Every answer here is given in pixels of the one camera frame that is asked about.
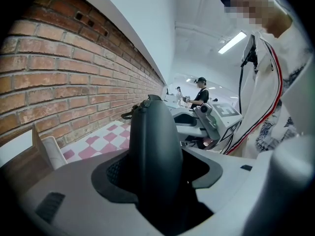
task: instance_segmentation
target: black t-shirt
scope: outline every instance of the black t-shirt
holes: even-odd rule
[[[202,90],[199,91],[195,100],[202,100],[204,103],[206,103],[209,100],[209,91],[206,88],[203,88]],[[198,105],[196,104],[192,104],[190,108],[193,109],[197,106]]]

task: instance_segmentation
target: machine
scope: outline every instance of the machine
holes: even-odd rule
[[[312,148],[296,137],[254,160],[180,147],[171,112],[149,99],[132,110],[129,149],[62,166],[20,205],[52,236],[269,235],[313,179]]]
[[[183,146],[212,149],[226,144],[242,121],[242,115],[228,103],[204,103],[195,109],[171,111]],[[204,145],[204,138],[211,143]]]

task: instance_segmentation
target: white machine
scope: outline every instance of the white machine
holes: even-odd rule
[[[177,108],[171,111],[181,142],[192,147],[211,149],[226,143],[242,121],[242,115],[228,103],[204,103],[194,110]],[[203,146],[203,138],[212,140]]]

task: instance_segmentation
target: red stripe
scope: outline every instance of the red stripe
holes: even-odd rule
[[[280,64],[279,64],[279,60],[278,60],[278,57],[277,57],[277,55],[276,55],[276,52],[275,52],[275,50],[272,48],[272,46],[270,46],[270,47],[271,47],[271,51],[272,51],[272,53],[273,53],[273,55],[274,55],[274,57],[275,57],[276,64],[277,64],[277,67],[278,67],[278,74],[279,74],[279,77],[280,77],[280,92],[279,92],[279,94],[278,94],[278,96],[277,96],[277,98],[276,98],[275,105],[273,106],[272,110],[271,110],[268,114],[266,114],[265,117],[264,117],[259,123],[257,123],[254,127],[252,127],[252,128],[249,130],[248,134],[245,135],[245,136],[240,140],[240,142],[238,143],[238,145],[236,145],[233,149],[231,149],[226,155],[229,155],[229,154],[232,153],[236,148],[238,148],[238,146],[244,141],[244,139],[245,139],[250,133],[252,133],[254,129],[256,129],[259,125],[261,125],[261,124],[274,112],[274,110],[276,109],[277,104],[278,104],[278,102],[279,102],[279,100],[280,100],[280,97],[281,97],[281,95],[282,95],[282,88],[283,88],[282,72],[281,72],[281,68],[280,68]]]

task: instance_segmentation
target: checkered tile floor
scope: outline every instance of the checkered tile floor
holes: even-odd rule
[[[129,148],[130,125],[113,121],[61,149],[68,163]]]

